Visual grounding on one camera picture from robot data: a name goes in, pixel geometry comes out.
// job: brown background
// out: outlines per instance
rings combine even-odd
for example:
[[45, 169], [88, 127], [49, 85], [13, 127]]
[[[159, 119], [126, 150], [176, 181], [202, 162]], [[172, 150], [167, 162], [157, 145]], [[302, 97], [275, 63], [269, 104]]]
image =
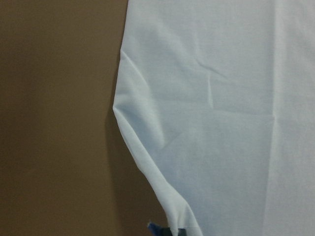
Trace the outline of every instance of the brown background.
[[0, 236], [166, 225], [111, 109], [127, 0], [0, 3]]

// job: fabric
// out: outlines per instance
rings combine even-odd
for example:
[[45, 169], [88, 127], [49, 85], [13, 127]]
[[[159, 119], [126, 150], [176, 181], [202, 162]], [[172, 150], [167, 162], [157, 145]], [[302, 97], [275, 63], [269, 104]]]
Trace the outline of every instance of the fabric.
[[113, 109], [173, 235], [315, 235], [313, 0], [129, 0]]

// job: cloth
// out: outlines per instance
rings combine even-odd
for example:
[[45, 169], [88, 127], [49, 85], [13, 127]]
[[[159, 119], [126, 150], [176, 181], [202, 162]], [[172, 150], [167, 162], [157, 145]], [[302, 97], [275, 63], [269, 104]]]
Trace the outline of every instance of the cloth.
[[129, 0], [113, 109], [173, 235], [315, 235], [315, 1]]

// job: white fabric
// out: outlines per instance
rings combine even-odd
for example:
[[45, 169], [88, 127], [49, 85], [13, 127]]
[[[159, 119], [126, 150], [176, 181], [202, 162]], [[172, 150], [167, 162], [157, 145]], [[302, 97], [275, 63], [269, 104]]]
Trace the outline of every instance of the white fabric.
[[315, 235], [314, 0], [129, 0], [114, 112], [173, 235]]

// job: white cloth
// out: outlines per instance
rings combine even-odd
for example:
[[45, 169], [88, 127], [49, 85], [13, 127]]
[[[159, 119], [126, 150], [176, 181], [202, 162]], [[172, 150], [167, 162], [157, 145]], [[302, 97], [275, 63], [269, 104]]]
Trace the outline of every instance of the white cloth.
[[173, 235], [315, 235], [314, 0], [129, 0], [113, 109]]

